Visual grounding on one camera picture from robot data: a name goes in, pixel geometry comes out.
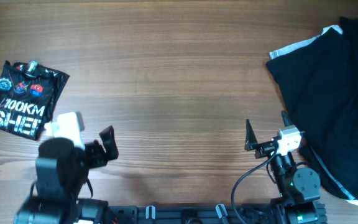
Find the black shirt with orange lines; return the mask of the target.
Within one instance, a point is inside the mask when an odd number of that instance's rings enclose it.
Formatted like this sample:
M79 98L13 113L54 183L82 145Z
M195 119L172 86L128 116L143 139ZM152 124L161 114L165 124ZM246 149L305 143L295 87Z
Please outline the black shirt with orange lines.
M38 140L69 75L36 61L5 61L0 76L0 130Z

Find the black garment with white trim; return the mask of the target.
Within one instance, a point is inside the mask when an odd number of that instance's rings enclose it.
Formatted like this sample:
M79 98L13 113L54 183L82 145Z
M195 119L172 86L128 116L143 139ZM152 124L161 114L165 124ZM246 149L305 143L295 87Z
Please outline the black garment with white trim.
M330 194L358 205L358 18L271 51L266 66L304 133L300 154Z

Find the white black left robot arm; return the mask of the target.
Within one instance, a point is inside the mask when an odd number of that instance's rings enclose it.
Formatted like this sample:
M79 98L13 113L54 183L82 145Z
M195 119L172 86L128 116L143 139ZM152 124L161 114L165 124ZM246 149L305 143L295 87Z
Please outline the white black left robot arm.
M90 169L104 167L118 158L113 127L99 135L100 141L89 142L84 149L62 137L48 139L39 146L37 180L16 213L15 224L118 222L107 201L78 196L83 185L91 185Z

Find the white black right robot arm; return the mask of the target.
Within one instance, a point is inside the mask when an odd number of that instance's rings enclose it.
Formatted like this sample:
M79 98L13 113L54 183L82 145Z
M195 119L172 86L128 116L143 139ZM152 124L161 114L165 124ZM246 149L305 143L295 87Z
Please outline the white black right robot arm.
M292 152L301 147L303 131L291 124L282 112L284 128L267 142L258 142L249 120L246 121L245 150L271 168L270 176L280 196L267 205L242 205L239 217L245 223L323 224L328 222L325 205L319 203L319 172L306 162L296 163Z

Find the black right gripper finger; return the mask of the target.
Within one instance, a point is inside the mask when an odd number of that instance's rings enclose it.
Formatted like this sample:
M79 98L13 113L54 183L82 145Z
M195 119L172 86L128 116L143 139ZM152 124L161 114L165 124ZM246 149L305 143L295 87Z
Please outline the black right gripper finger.
M282 111L281 111L281 116L282 116L283 123L284 123L284 126L285 126L285 127L288 127L288 126L292 126L292 125L293 125L292 121L291 121L290 118L289 118L288 113L287 113L285 110L282 110Z
M257 147L258 142L255 136L254 130L252 129L252 125L250 123L250 119L246 119L246 140L244 149L246 151L255 150Z

